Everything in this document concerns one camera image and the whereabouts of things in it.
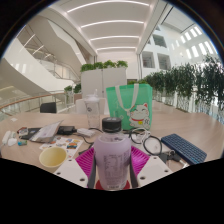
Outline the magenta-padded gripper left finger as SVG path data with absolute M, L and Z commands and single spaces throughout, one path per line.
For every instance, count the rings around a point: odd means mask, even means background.
M 76 159 L 67 159 L 54 174 L 81 187 L 93 189 L 96 178 L 94 149 L 82 152 Z

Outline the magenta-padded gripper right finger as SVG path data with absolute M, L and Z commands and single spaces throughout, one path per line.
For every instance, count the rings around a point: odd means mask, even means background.
M 158 156 L 149 156 L 140 149 L 131 147 L 130 179 L 133 188 L 146 186 L 172 173 Z

